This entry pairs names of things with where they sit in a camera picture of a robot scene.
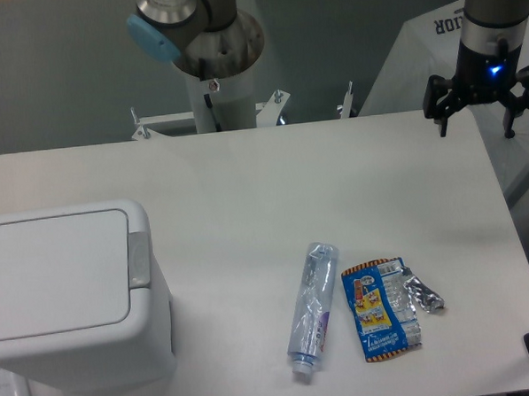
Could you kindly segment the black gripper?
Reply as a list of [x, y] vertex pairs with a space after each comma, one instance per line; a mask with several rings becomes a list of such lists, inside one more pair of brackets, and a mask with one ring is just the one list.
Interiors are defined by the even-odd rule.
[[[515, 136], [514, 120], [529, 110], [529, 66], [517, 71], [522, 47], [509, 51], [506, 58], [477, 53], [460, 43], [455, 78], [445, 79], [433, 74], [429, 77], [423, 101], [424, 117], [439, 127], [440, 137], [447, 135], [451, 115], [464, 105], [500, 102], [505, 108], [504, 137]], [[520, 84], [520, 96], [513, 87]]]

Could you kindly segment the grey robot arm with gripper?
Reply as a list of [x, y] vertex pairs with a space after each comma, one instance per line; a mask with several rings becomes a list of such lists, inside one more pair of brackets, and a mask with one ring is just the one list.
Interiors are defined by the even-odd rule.
[[464, 0], [457, 71], [515, 68], [524, 43], [529, 0]]

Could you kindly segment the grey robot arm blue cap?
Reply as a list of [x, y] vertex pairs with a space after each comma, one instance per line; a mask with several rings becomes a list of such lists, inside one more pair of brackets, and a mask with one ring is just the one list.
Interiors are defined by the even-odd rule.
[[[518, 61], [529, 0], [464, 0], [455, 74], [432, 75], [423, 110], [441, 131], [467, 105], [500, 103], [504, 135], [529, 110], [529, 66]], [[191, 92], [200, 133], [257, 126], [253, 89], [245, 74], [264, 48], [260, 24], [237, 0], [136, 0], [127, 29], [144, 53], [180, 70]]]

